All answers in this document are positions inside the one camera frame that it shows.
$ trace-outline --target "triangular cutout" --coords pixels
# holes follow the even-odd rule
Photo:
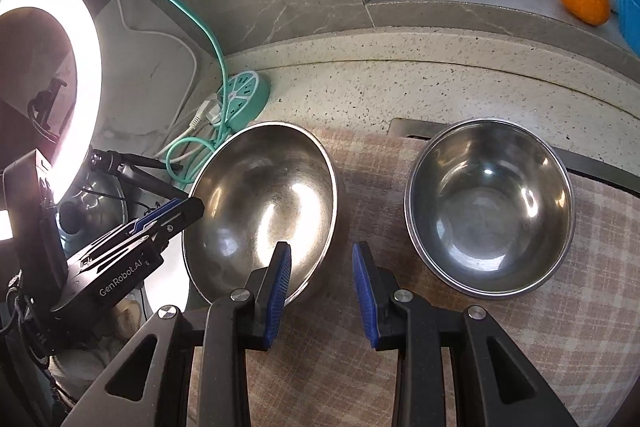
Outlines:
[[[105,391],[132,401],[140,401],[145,392],[146,376],[156,350],[158,338],[149,335],[107,384]]]
[[[486,345],[494,367],[501,402],[510,404],[535,397],[535,389],[498,341],[489,337]]]

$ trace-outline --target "white ring light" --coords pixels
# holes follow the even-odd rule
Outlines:
[[[65,29],[76,60],[76,107],[56,148],[49,178],[58,203],[76,177],[94,134],[102,84],[98,33],[82,0],[0,0],[0,16],[17,8],[39,8],[53,16]]]

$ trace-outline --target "checkered cloth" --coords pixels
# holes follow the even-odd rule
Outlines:
[[[409,239],[404,184],[425,143],[348,131],[314,133],[349,193],[350,243],[368,241],[376,264],[393,270],[402,287],[434,306],[460,311],[478,302],[434,276]],[[577,226],[558,272],[528,295],[482,306],[580,426],[605,426],[640,373],[640,200],[571,178]],[[364,336],[350,245],[334,273],[323,295],[287,307],[270,352],[247,352],[254,426],[391,425],[396,352],[377,353]],[[447,425],[453,426],[454,402],[447,388]]]

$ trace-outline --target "blue plastic container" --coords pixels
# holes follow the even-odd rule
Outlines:
[[[640,55],[640,0],[618,0],[618,21],[626,43]]]

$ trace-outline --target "metal strip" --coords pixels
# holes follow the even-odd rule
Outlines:
[[[394,118],[387,134],[393,137],[428,140],[446,127],[448,124],[445,123]],[[554,147],[554,150],[569,172],[640,197],[640,177],[631,172],[565,149]]]

